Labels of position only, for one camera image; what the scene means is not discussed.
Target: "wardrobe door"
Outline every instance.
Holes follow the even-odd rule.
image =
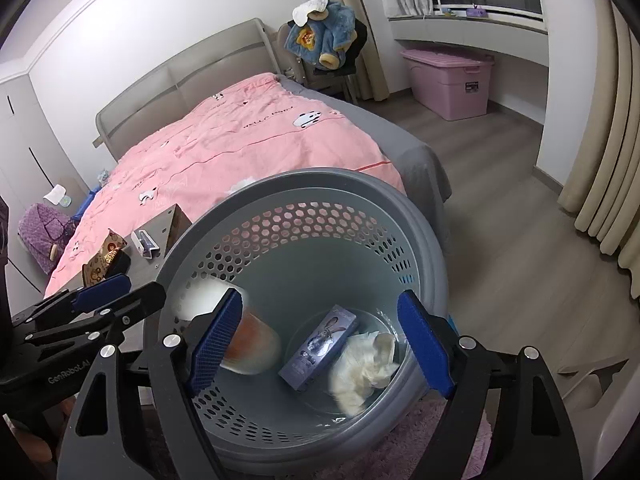
[[[23,311],[28,306],[38,303],[43,298],[43,294],[31,285],[29,280],[11,262],[6,264],[4,275],[6,277],[9,310],[12,316]]]
[[[18,238],[18,222],[24,215],[26,208],[9,184],[3,168],[0,168],[0,196],[2,196],[2,199],[9,207],[9,241],[7,247],[9,260],[14,265],[16,272],[18,272],[19,269],[24,279],[28,280],[35,290],[44,294],[47,283],[49,282],[49,277],[40,268],[34,257],[25,249]]]
[[[31,155],[15,115],[0,123],[0,170],[25,208],[42,202],[52,189]]]
[[[4,88],[14,104],[15,121],[24,141],[24,148],[37,163],[50,186],[60,184],[66,188],[66,194],[72,202],[61,211],[72,216],[89,193],[87,185],[71,164],[49,126],[29,77],[13,79],[7,82]]]
[[[0,124],[5,119],[11,117],[14,114],[7,94],[4,92],[4,89],[0,91]]]

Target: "laundry basket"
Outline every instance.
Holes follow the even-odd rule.
[[[252,297],[251,309],[282,338],[282,360],[256,376],[220,369],[193,399],[223,464],[284,475],[336,465],[389,432],[425,392],[396,303],[412,288],[447,316],[447,279],[436,237],[418,209],[385,182],[355,171],[300,170],[261,180],[202,216],[165,259],[164,309],[145,321],[145,346],[183,330],[172,308],[186,288],[215,276]],[[318,379],[300,394],[280,367],[334,304],[359,330],[393,333],[401,367],[368,408],[346,418]]]

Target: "blue gripper pad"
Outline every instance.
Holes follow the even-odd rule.
[[[242,296],[234,290],[191,354],[191,373],[185,386],[192,397],[211,386],[241,319]]]
[[[449,372],[449,357],[413,291],[405,291],[398,297],[398,320],[428,385],[448,399],[455,388]]]
[[[111,303],[111,301],[126,296],[130,290],[131,280],[129,277],[125,274],[116,274],[78,292],[71,308],[74,312],[89,313]]]

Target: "gray bed sheet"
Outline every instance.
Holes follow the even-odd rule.
[[[305,88],[284,77],[280,79],[280,84],[292,94],[317,99],[338,110],[376,141],[400,173],[409,200],[429,221],[442,250],[446,251],[449,246],[449,227],[444,202],[451,196],[451,186],[435,152],[408,131],[376,114]]]

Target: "pink storage box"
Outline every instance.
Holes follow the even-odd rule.
[[[447,121],[486,114],[491,56],[472,59],[437,50],[405,50],[411,88],[421,104]]]

